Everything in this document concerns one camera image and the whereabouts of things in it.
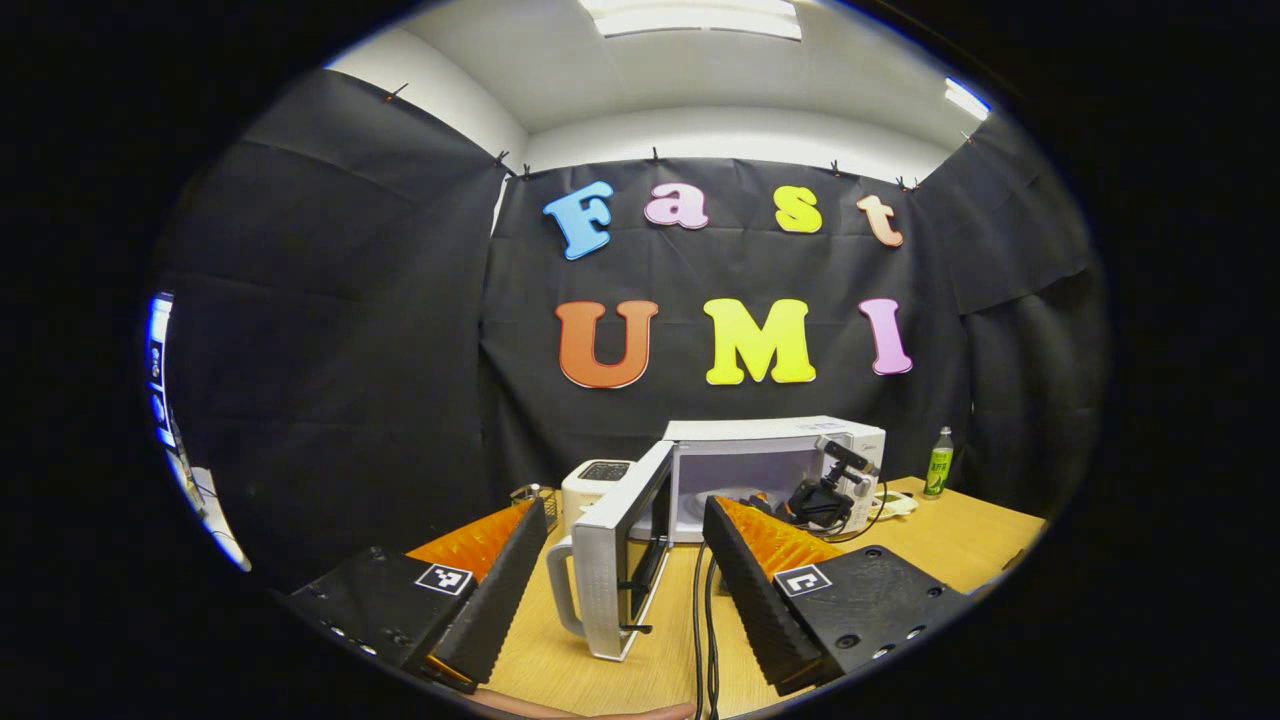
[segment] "black cable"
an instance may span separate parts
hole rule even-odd
[[[872,497],[873,498],[876,497],[874,491],[872,492]],[[881,501],[881,509],[876,511],[876,519],[874,520],[872,520],[870,523],[867,523],[867,527],[864,527],[863,529],[858,530],[856,533],[854,533],[852,536],[850,536],[850,537],[847,537],[847,538],[845,538],[842,541],[829,541],[827,538],[823,538],[823,542],[829,542],[831,544],[840,544],[842,542],[849,542],[851,539],[860,538],[863,536],[863,533],[865,533],[867,530],[872,529],[872,525],[874,525],[876,523],[879,523],[879,516],[881,516],[882,512],[884,512],[884,506],[886,505],[888,505],[888,487],[887,486],[884,487],[884,500]]]
[[[716,556],[707,565],[707,698],[710,714],[707,720],[719,720],[719,648],[716,646],[716,626],[712,624],[712,578],[716,575]]]
[[[698,548],[698,561],[694,564],[694,675],[698,676],[698,710],[694,711],[694,720],[703,716],[703,644],[698,639],[698,575],[703,569],[703,551],[707,550],[707,541]]]

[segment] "ceiling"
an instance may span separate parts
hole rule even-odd
[[[530,133],[602,115],[736,105],[884,126],[947,151],[978,120],[945,70],[869,18],[795,3],[803,40],[668,31],[604,38],[577,0],[453,0],[401,27],[484,86]]]

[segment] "blue letter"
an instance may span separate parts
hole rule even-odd
[[[604,181],[595,181],[543,208],[543,214],[553,215],[561,225],[561,232],[564,233],[564,240],[568,242],[568,247],[564,249],[566,260],[577,260],[609,242],[609,233],[591,227],[591,220],[603,228],[613,219],[609,215],[609,206],[600,201],[600,197],[613,197],[613,187]]]

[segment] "microwave door handle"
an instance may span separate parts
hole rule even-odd
[[[570,591],[568,584],[570,555],[573,555],[573,538],[571,536],[553,544],[547,551],[547,571],[550,574],[552,597],[556,598],[556,611],[559,612],[561,625],[564,625],[566,630],[585,638],[586,629],[582,628],[582,620],[573,611],[573,593]]]

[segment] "table surface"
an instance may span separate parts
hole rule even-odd
[[[950,489],[925,500],[924,483],[918,478],[901,478],[887,486],[914,493],[920,506],[906,516],[881,519],[863,536],[836,547],[849,552],[869,544],[883,546],[959,592],[972,592],[998,575],[1020,550],[1034,542],[1043,525],[1039,518]],[[563,520],[547,547],[562,534]],[[591,656],[586,641],[561,625],[545,560],[539,557],[492,679],[484,687],[581,715],[640,712],[692,702],[696,688],[691,583],[696,557],[694,544],[671,550],[645,616],[653,632],[636,637],[623,662]],[[703,577],[709,559],[710,552],[703,560]],[[780,697],[764,682],[730,596],[717,592],[712,612],[719,648],[722,717],[809,692]],[[704,641],[705,630],[701,626]]]

